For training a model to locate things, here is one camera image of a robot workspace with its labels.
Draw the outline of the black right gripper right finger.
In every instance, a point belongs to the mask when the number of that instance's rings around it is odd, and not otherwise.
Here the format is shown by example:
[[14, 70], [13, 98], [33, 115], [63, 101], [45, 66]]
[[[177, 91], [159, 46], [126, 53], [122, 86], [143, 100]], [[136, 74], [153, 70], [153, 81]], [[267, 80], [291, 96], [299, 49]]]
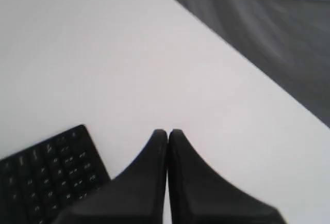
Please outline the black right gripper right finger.
[[271, 205], [216, 173], [182, 130], [169, 136], [168, 182], [173, 223], [285, 223]]

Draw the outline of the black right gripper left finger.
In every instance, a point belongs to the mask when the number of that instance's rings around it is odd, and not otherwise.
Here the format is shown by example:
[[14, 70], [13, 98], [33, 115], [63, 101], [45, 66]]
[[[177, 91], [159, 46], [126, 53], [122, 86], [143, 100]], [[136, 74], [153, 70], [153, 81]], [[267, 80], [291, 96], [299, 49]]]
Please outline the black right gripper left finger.
[[134, 161], [110, 183], [64, 210], [55, 223], [162, 223], [168, 137], [154, 130]]

